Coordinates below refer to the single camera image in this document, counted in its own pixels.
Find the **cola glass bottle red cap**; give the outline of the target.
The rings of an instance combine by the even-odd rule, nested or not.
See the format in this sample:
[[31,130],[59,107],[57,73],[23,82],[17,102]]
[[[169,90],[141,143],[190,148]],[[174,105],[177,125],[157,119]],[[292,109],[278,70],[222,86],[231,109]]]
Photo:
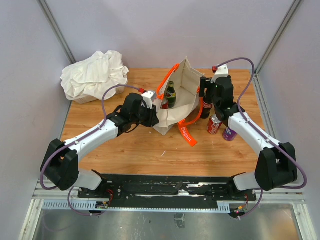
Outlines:
[[202,106],[202,113],[200,115],[200,118],[207,119],[210,116],[212,107],[213,107],[213,100],[209,91],[207,90],[203,97],[203,106]]

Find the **canvas tote bag orange handles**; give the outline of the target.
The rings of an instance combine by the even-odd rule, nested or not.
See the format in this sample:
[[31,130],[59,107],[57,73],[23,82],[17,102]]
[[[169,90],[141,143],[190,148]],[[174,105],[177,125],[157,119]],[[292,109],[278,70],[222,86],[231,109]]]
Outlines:
[[[202,110],[199,110],[193,120],[186,121],[186,118],[198,106],[203,106],[203,98],[200,97],[200,83],[203,76],[201,72],[191,67],[187,58],[181,63],[175,64],[169,70],[155,91],[154,105],[156,106],[159,123],[153,128],[157,132],[164,136],[177,125],[182,137],[190,146],[193,147],[197,144],[197,141],[189,133],[187,126],[200,118]],[[177,94],[176,103],[173,107],[162,109],[162,102],[166,98],[169,82],[173,82]]]

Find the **green bottle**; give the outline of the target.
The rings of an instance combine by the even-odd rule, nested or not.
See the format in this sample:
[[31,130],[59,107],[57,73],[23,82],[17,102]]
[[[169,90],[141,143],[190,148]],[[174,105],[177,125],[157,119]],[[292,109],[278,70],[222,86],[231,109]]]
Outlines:
[[173,81],[169,81],[168,82],[168,87],[166,89],[165,92],[165,97],[168,101],[168,107],[171,109],[175,106],[176,101],[177,101],[177,94],[176,94],[176,90],[174,88],[174,82]]

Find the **red cola can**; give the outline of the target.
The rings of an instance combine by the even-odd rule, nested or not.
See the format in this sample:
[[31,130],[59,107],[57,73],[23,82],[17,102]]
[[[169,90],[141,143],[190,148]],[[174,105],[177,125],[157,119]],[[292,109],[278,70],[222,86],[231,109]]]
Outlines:
[[217,115],[213,114],[208,120],[206,130],[209,134],[215,135],[219,131],[221,125],[222,122],[218,119]]

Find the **purple soda can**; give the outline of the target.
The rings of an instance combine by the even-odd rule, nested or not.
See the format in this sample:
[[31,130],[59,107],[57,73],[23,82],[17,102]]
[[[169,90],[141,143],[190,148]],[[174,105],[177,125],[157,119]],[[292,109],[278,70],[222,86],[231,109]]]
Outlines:
[[236,138],[237,135],[238,134],[234,130],[229,128],[229,127],[227,127],[222,133],[223,139],[226,140],[226,141],[229,141],[229,142],[233,141]]

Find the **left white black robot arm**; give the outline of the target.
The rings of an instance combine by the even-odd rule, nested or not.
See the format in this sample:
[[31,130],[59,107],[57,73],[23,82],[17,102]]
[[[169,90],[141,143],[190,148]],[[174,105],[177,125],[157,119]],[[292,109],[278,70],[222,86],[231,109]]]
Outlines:
[[158,124],[156,98],[152,90],[143,94],[130,93],[122,105],[95,127],[66,141],[51,141],[40,168],[40,177],[47,177],[61,191],[79,187],[88,189],[96,198],[103,197],[107,185],[102,175],[95,170],[80,169],[79,162],[100,145],[128,134],[140,125],[152,128]]

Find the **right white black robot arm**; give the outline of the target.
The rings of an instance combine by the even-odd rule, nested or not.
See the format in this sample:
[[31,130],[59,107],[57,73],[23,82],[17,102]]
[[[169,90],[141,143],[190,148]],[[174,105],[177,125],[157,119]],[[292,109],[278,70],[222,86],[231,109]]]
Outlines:
[[255,171],[232,177],[231,184],[226,188],[230,199],[240,199],[245,190],[270,191],[297,180],[294,146],[274,139],[250,119],[234,101],[234,86],[230,76],[216,80],[202,76],[199,95],[212,102],[217,119],[236,132],[258,156]]

